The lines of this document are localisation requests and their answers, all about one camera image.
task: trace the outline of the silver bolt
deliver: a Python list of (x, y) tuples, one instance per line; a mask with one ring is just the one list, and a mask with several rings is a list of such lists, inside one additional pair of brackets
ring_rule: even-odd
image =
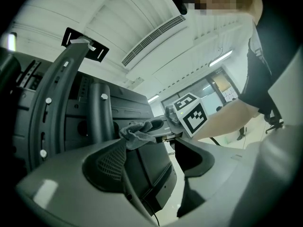
[(46, 152), (46, 150), (42, 149), (42, 150), (40, 151), (40, 156), (41, 156), (42, 158), (46, 158), (46, 157), (47, 157), (47, 152)]
[(102, 93), (101, 98), (105, 101), (108, 99), (108, 96), (105, 93)]
[(48, 98), (45, 100), (45, 102), (46, 102), (47, 104), (50, 104), (50, 103), (52, 102), (52, 99), (51, 99), (50, 97), (48, 97)]

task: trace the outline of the air vent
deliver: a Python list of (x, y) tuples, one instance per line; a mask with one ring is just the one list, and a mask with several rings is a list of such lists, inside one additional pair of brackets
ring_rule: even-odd
[(129, 52), (129, 54), (122, 60), (122, 64), (124, 66), (127, 66), (136, 57), (136, 55), (138, 55), (151, 42), (153, 42), (160, 35), (170, 30), (174, 26), (182, 23), (183, 21), (185, 21), (185, 18), (180, 15), (159, 26)]

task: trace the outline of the white floor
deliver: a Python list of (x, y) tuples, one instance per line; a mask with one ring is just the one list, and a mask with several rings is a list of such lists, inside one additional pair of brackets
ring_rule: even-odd
[[(264, 121), (263, 115), (259, 115), (258, 117), (252, 119), (246, 125), (246, 127), (247, 127), (246, 136), (239, 141), (237, 141), (237, 137), (239, 136), (238, 131), (228, 135), (215, 137), (215, 139), (222, 146), (245, 149), (247, 145), (249, 145), (250, 143), (263, 140), (266, 137), (265, 130), (270, 128), (270, 125)], [(214, 144), (210, 139), (204, 139), (202, 141), (206, 143)], [(176, 160), (175, 155), (170, 155), (169, 157), (173, 163), (178, 179), (175, 189), (172, 192), (171, 197), (169, 198), (165, 207), (161, 211), (156, 213), (160, 226), (164, 226), (178, 220), (177, 211), (181, 205), (183, 189), (184, 189), (184, 174)]]

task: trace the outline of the light fixture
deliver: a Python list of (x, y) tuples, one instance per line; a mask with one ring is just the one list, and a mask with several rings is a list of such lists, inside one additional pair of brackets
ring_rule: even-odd
[(17, 44), (17, 34), (10, 33), (8, 36), (8, 49), (10, 51), (16, 51), (16, 44)]
[(205, 90), (205, 89), (207, 89), (208, 87), (210, 87), (210, 85), (208, 85), (207, 87), (203, 88), (202, 90)]
[(159, 97), (159, 95), (157, 94), (157, 95), (153, 96), (151, 99), (148, 99), (148, 102), (150, 103), (158, 97)]
[(214, 60), (213, 62), (211, 62), (208, 67), (211, 67), (211, 66), (215, 65), (216, 63), (218, 63), (219, 61), (222, 61), (224, 58), (226, 58), (227, 56), (229, 56), (231, 53), (232, 53), (232, 50), (229, 51), (229, 52), (227, 52), (223, 56), (220, 56), (218, 59)]

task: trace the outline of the mesh grille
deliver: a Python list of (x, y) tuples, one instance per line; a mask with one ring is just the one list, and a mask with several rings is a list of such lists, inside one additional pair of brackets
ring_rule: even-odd
[(126, 155), (124, 147), (119, 147), (98, 159), (99, 170), (105, 175), (120, 181)]
[(169, 29), (173, 28), (177, 24), (185, 21), (185, 18), (180, 15), (178, 17), (173, 18), (172, 20), (168, 21), (164, 25), (160, 26), (158, 29), (153, 31), (149, 36), (147, 36), (144, 40), (140, 42), (132, 51), (129, 52), (129, 54), (125, 57), (125, 59), (122, 61), (122, 64), (124, 66), (127, 66), (133, 58), (137, 54), (139, 54), (146, 46), (148, 46), (151, 42), (153, 42), (156, 38), (158, 38), (161, 34), (165, 33)]

